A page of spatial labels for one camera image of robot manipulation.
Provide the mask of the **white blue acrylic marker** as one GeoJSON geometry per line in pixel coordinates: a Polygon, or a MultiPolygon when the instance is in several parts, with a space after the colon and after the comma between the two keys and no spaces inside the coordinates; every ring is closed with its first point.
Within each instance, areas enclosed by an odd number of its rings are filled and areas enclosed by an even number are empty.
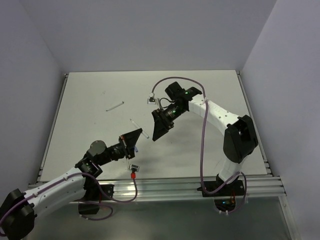
{"type": "Polygon", "coordinates": [[[150,136],[143,130],[142,127],[140,127],[134,120],[132,120],[131,118],[129,119],[130,122],[133,124],[133,126],[136,128],[136,129],[141,129],[141,134],[146,138],[146,139],[149,139],[150,136]]]}

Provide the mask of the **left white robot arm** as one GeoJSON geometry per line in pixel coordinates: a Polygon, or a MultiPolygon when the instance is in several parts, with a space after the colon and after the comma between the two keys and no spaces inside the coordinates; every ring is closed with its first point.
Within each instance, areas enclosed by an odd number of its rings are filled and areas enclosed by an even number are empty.
{"type": "Polygon", "coordinates": [[[1,237],[21,240],[33,230],[37,220],[71,202],[95,204],[98,191],[103,198],[115,202],[113,194],[103,190],[97,177],[103,172],[103,165],[134,158],[142,132],[142,128],[138,128],[122,134],[112,146],[96,140],[83,158],[63,175],[26,191],[11,191],[0,207],[1,237]]]}

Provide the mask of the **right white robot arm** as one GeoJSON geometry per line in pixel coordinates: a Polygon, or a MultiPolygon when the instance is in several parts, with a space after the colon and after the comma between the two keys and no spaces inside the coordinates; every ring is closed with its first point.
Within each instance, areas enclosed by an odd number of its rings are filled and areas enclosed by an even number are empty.
{"type": "Polygon", "coordinates": [[[174,121],[185,112],[194,113],[203,119],[200,156],[204,157],[206,124],[216,127],[223,136],[222,150],[225,161],[217,175],[217,191],[229,194],[233,181],[240,174],[243,162],[258,146],[258,137],[250,116],[239,116],[209,100],[205,88],[182,88],[178,82],[171,83],[165,90],[170,99],[167,107],[159,106],[152,111],[154,129],[152,140],[157,141],[174,127],[174,121]]]}

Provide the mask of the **white green acrylic marker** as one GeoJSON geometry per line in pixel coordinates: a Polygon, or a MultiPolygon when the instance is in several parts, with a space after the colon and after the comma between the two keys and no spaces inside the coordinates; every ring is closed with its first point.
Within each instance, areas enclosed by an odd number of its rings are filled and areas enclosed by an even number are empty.
{"type": "Polygon", "coordinates": [[[125,103],[124,101],[121,101],[121,102],[119,102],[119,103],[117,103],[117,104],[114,104],[113,106],[109,107],[109,108],[106,109],[105,111],[106,111],[106,112],[112,111],[112,110],[120,107],[120,106],[123,105],[124,103],[125,103]]]}

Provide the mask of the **aluminium mounting rail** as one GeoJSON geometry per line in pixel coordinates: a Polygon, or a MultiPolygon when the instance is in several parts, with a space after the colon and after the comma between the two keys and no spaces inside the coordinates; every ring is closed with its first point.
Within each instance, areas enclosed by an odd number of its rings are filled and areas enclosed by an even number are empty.
{"type": "MultiPolygon", "coordinates": [[[[246,188],[246,197],[283,197],[285,188],[280,177],[271,175],[246,179],[239,177],[246,188]]],[[[55,204],[65,205],[82,198],[85,194],[85,179],[81,176],[60,176],[51,182],[41,182],[30,186],[26,195],[31,196],[36,205],[51,207],[55,204]]],[[[99,180],[100,185],[114,185],[113,198],[119,201],[135,199],[137,202],[203,200],[197,191],[201,186],[198,177],[99,180]]]]}

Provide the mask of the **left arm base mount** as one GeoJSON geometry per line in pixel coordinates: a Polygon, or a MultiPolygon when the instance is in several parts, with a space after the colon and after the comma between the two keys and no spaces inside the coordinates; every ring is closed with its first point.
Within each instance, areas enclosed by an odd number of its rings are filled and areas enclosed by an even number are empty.
{"type": "MultiPolygon", "coordinates": [[[[108,195],[109,197],[113,196],[113,193],[114,193],[113,184],[104,184],[104,185],[101,185],[101,188],[106,195],[108,195]]],[[[86,191],[84,197],[81,198],[81,200],[85,202],[101,203],[102,201],[108,200],[108,198],[102,195],[101,191],[97,186],[94,186],[93,188],[86,191]]],[[[78,213],[80,215],[96,215],[99,210],[100,210],[100,206],[93,203],[80,202],[78,204],[78,213]]]]}

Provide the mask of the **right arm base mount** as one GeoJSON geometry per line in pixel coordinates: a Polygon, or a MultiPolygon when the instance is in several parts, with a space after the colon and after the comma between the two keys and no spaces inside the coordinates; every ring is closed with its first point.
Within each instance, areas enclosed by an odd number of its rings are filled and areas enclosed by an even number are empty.
{"type": "Polygon", "coordinates": [[[238,178],[231,183],[227,183],[219,191],[213,194],[205,193],[201,186],[198,187],[196,190],[198,192],[201,192],[202,197],[204,198],[212,197],[217,210],[226,214],[236,209],[236,197],[245,197],[247,194],[246,187],[243,181],[238,178]]]}

